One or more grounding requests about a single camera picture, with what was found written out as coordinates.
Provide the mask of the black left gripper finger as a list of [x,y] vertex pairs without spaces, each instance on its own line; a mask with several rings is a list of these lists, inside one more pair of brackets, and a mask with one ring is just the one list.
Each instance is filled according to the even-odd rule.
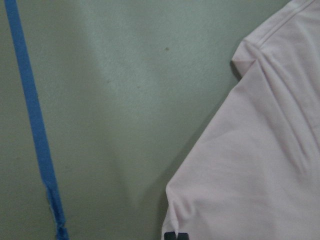
[[189,234],[186,232],[179,232],[177,235],[177,240],[189,240]]

